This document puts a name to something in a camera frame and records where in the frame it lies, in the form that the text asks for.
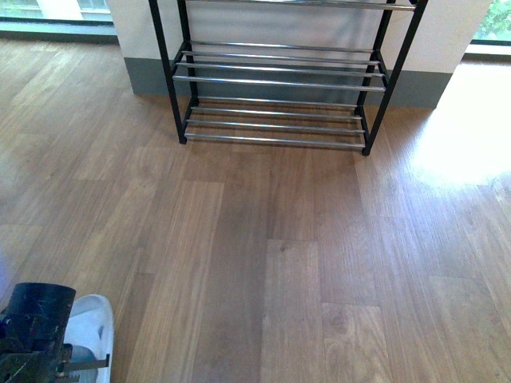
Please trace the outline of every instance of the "wooden floor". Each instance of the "wooden floor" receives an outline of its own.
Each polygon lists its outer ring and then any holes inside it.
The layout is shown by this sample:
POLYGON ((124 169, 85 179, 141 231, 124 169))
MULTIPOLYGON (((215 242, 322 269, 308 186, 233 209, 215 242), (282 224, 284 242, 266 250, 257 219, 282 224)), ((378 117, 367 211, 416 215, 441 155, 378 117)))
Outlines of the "wooden floor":
POLYGON ((510 382, 505 89, 463 64, 369 157, 182 146, 118 47, 0 41, 0 306, 106 295, 114 382, 510 382))

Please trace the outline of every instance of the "slipper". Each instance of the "slipper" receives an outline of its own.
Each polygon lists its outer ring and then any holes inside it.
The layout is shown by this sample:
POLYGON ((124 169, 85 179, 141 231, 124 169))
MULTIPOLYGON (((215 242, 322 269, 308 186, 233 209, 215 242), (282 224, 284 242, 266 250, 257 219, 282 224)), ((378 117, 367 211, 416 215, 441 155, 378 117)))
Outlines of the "slipper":
POLYGON ((106 359, 108 367, 74 372, 80 383, 109 383, 113 356, 113 312, 109 300, 101 295, 86 295, 74 301, 65 328, 64 343, 73 345, 72 362, 106 359))

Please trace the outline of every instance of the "glass window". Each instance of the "glass window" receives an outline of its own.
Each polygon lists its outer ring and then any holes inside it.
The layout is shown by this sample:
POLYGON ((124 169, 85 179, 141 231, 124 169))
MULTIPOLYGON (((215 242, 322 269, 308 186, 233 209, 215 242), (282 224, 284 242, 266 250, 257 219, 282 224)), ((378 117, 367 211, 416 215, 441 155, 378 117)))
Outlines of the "glass window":
POLYGON ((0 0, 0 16, 112 21, 106 0, 0 0))
POLYGON ((511 43, 511 0, 493 0, 473 39, 511 43))

